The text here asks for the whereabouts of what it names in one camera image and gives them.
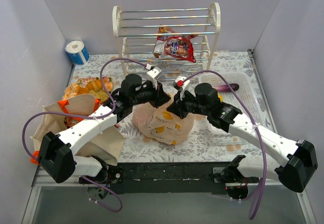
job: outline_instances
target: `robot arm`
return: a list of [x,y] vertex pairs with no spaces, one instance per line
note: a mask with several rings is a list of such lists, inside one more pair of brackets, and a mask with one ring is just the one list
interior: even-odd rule
[[[107,166],[98,157],[76,156],[79,149],[103,130],[114,126],[132,111],[133,106],[149,102],[159,107],[171,98],[163,91],[161,83],[156,79],[162,71],[155,67],[147,72],[148,80],[142,83],[142,78],[136,74],[127,75],[120,88],[96,112],[90,116],[93,119],[84,119],[74,127],[61,131],[58,134],[48,132],[42,140],[39,150],[38,163],[57,182],[61,183],[72,175],[86,175],[92,180],[101,183],[107,178]],[[115,100],[115,110],[107,117],[96,118],[112,111]]]
[[[184,118],[188,113],[207,116],[207,120],[216,128],[238,136],[260,148],[255,126],[250,118],[238,108],[221,102],[217,91],[208,83],[201,83],[194,89],[195,96],[187,91],[189,81],[178,77],[174,86],[178,93],[168,111]],[[317,169],[314,145],[308,141],[292,141],[276,133],[258,127],[267,154],[267,177],[279,180],[283,185],[295,192],[302,192]],[[244,155],[237,156],[231,164],[217,177],[223,180],[232,179],[239,182],[245,177],[262,177],[263,162],[261,159],[248,159]]]
[[[94,119],[85,119],[76,126],[58,134],[47,133],[39,150],[38,163],[57,182],[61,183],[72,175],[86,175],[93,181],[101,183],[107,179],[107,164],[96,156],[75,156],[78,150],[89,140],[104,129],[111,127],[127,117],[133,106],[149,102],[159,107],[170,100],[163,91],[162,84],[156,81],[161,70],[154,68],[147,72],[148,81],[142,83],[138,75],[127,75],[121,87],[113,93],[104,105],[91,116]],[[167,108],[180,118],[188,113],[207,116],[207,120],[214,127],[220,128],[233,135],[241,137],[256,147],[260,147],[257,134],[250,119],[238,108],[220,102],[217,91],[208,83],[201,83],[194,89],[195,96],[187,89],[189,81],[179,77],[174,84],[178,93],[174,102]],[[112,114],[97,119],[112,111],[113,102],[116,107]],[[267,163],[267,177],[279,180],[292,191],[302,192],[317,169],[317,159],[314,145],[308,141],[292,141],[283,138],[270,130],[258,127],[266,152],[271,156]],[[237,156],[217,178],[226,181],[239,182],[246,177],[261,177],[263,162],[261,159]]]

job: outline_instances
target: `gray wall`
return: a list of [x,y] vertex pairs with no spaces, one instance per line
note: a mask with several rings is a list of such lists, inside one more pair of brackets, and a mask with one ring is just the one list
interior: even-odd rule
[[[117,48],[112,33],[112,8],[121,6],[123,10],[205,8],[211,2],[221,7],[222,28],[218,49],[246,51],[257,44],[279,0],[45,0],[59,28],[66,39],[83,39],[92,54],[116,53]],[[168,13],[171,16],[181,13]],[[148,14],[137,14],[147,17]],[[163,15],[150,13],[151,17]],[[188,23],[187,19],[165,20],[166,24]],[[205,19],[191,20],[191,23],[205,23]],[[159,25],[161,21],[151,22]],[[186,28],[186,31],[202,32]]]
[[[21,143],[21,130],[33,114],[61,98],[71,64],[65,39],[44,0],[0,2],[0,222],[20,223],[35,165]],[[40,119],[30,124],[27,142]]]
[[280,134],[308,139],[319,169],[306,188],[324,220],[324,0],[280,0],[255,49],[260,78]]

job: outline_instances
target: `white plastic basket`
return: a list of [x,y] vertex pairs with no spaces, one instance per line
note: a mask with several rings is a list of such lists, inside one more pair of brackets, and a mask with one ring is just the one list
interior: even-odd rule
[[[246,105],[250,113],[252,114],[254,120],[257,123],[260,123],[262,126],[265,126],[263,117],[261,116],[261,109],[258,103],[258,99],[255,95],[254,90],[252,89],[251,83],[248,76],[244,72],[222,72],[221,75],[229,83],[237,83],[239,89],[236,91],[236,94]],[[212,87],[224,85],[224,81],[217,75],[212,73],[206,73],[199,76],[199,83],[207,82]],[[219,93],[223,97],[225,103],[231,104],[242,110],[243,113],[246,113],[242,108],[240,103],[237,101],[233,93]],[[218,135],[228,135],[229,133],[224,132],[221,129],[213,127],[211,124],[208,124],[209,130]]]

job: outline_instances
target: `table surface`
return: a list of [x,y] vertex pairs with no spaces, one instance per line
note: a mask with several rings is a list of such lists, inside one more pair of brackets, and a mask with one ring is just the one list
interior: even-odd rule
[[[71,82],[76,82],[81,77],[99,76],[102,65],[117,56],[90,55],[88,63],[75,66]],[[136,58],[140,59],[144,56],[147,57],[147,55],[138,55]],[[265,127],[273,131],[265,99],[248,53],[214,53],[211,69],[220,73],[227,71],[246,73],[260,104],[262,117],[265,119]],[[109,64],[104,70],[104,75],[111,76],[115,88],[119,87],[124,78],[121,63],[115,61]],[[167,93],[176,93],[176,90],[172,87],[172,81],[163,81],[162,83]],[[197,83],[197,81],[192,82],[191,91]],[[119,123],[118,130],[126,137],[119,162],[232,161],[239,154],[246,155],[246,157],[262,158],[261,151],[245,140],[232,135],[212,134],[208,130],[206,118],[200,115],[195,116],[194,126],[188,135],[188,139],[178,145],[167,145],[145,137],[133,125],[131,119],[132,116],[130,115]]]

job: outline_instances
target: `toilet paper roll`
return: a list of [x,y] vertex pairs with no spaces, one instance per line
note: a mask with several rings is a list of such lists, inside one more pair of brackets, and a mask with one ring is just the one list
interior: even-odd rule
[[85,44],[80,40],[70,42],[66,47],[65,51],[69,54],[72,62],[76,65],[83,65],[89,59],[89,54],[85,47]]

